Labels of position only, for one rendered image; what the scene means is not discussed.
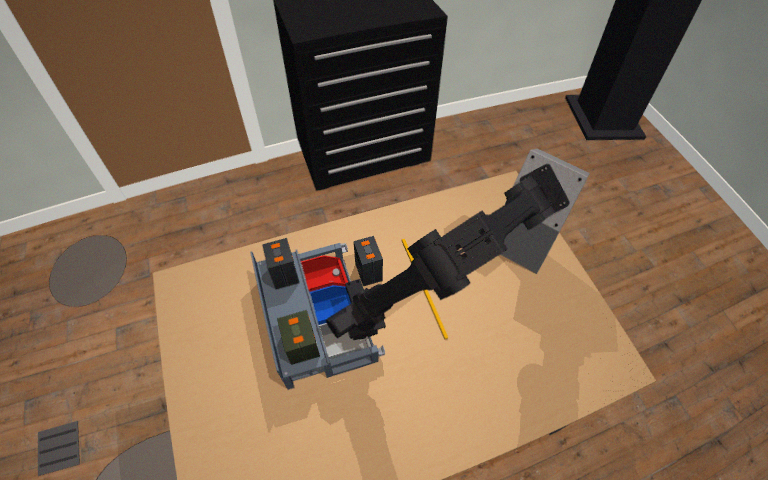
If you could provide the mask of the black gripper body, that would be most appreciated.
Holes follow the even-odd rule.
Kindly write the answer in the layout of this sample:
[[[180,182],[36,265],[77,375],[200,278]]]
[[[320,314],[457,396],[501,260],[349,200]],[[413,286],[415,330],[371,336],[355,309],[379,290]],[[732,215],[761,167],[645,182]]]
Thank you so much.
[[[367,322],[361,322],[355,328],[348,331],[349,337],[353,340],[358,340],[367,336],[371,336],[378,333],[379,329],[386,328],[384,320],[376,325],[369,324]]]

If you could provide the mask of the blue open bin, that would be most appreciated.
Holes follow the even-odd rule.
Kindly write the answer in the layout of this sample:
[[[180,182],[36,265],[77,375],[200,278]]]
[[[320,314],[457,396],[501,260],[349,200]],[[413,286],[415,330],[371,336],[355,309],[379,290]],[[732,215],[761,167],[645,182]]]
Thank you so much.
[[[351,304],[345,286],[329,286],[312,291],[310,295],[319,325],[327,323],[329,316]]]

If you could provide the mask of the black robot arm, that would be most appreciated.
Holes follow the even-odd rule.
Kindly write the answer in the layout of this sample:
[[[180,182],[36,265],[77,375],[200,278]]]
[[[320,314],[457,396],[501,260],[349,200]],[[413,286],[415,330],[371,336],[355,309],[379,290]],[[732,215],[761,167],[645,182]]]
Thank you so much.
[[[434,290],[440,300],[456,294],[471,283],[468,274],[507,249],[504,239],[519,224],[530,230],[569,205],[549,164],[522,176],[504,195],[506,204],[498,212],[487,215],[482,210],[442,237],[435,229],[408,247],[411,265],[384,286],[368,290],[360,279],[345,283],[352,303],[326,319],[332,333],[339,338],[361,322],[376,325],[393,304],[422,290]]]

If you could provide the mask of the olive green case with orange latches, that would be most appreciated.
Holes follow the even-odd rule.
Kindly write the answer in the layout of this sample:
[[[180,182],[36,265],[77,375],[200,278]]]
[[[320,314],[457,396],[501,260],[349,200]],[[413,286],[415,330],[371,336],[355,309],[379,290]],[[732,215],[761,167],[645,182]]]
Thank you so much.
[[[320,357],[307,310],[277,318],[277,321],[291,365]]]

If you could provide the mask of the yellow bar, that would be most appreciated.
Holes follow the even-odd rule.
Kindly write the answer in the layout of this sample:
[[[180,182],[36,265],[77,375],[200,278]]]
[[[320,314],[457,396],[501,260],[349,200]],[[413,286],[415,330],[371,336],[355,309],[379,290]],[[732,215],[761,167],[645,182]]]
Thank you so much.
[[[402,243],[403,243],[403,245],[404,245],[404,247],[405,247],[405,249],[406,249],[406,252],[407,252],[407,254],[408,254],[408,256],[409,256],[409,259],[410,259],[410,261],[412,262],[414,259],[413,259],[413,257],[411,256],[410,252],[409,252],[409,251],[408,251],[408,249],[407,249],[407,248],[408,248],[408,245],[407,245],[407,243],[406,243],[405,239],[402,239]],[[428,302],[429,302],[429,304],[430,304],[430,307],[431,307],[431,309],[432,309],[432,311],[433,311],[433,313],[434,313],[434,316],[435,316],[435,318],[436,318],[436,320],[437,320],[437,323],[438,323],[438,325],[439,325],[439,327],[440,327],[440,329],[441,329],[441,332],[442,332],[442,334],[443,334],[443,336],[444,336],[444,339],[448,339],[448,335],[447,335],[447,333],[446,333],[446,331],[445,331],[445,329],[444,329],[444,326],[443,326],[443,324],[442,324],[442,322],[441,322],[441,320],[440,320],[440,317],[439,317],[439,315],[438,315],[438,313],[437,313],[437,310],[436,310],[436,308],[435,308],[435,306],[434,306],[434,304],[433,304],[433,301],[432,301],[432,299],[431,299],[431,297],[430,297],[430,295],[429,295],[429,292],[428,292],[428,290],[423,290],[423,291],[424,291],[424,293],[425,293],[425,295],[426,295],[426,297],[427,297],[427,300],[428,300]]]

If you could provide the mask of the grey metal bin rack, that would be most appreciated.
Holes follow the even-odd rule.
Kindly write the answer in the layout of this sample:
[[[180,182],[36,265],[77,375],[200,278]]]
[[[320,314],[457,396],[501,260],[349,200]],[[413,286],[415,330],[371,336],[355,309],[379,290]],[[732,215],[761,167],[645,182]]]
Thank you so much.
[[[377,348],[377,345],[373,345],[372,339],[369,337],[371,347],[332,359],[328,358],[325,343],[315,314],[315,309],[309,293],[301,261],[333,252],[336,254],[334,257],[340,258],[347,280],[350,282],[351,279],[343,259],[343,253],[348,252],[347,244],[336,243],[300,254],[298,254],[297,249],[295,252],[292,252],[299,283],[280,289],[275,289],[267,268],[266,260],[256,262],[253,252],[250,252],[276,371],[278,372],[280,378],[288,390],[294,388],[294,385],[291,383],[292,381],[289,377],[291,377],[293,381],[296,381],[325,372],[326,377],[329,378],[379,362],[379,357],[385,355],[384,346],[382,345],[380,348]],[[304,310],[307,310],[308,312],[320,357],[291,365],[284,351],[277,318]],[[273,345],[277,351],[278,357],[275,357],[275,350],[273,349]],[[321,367],[324,368],[316,371],[317,368]]]

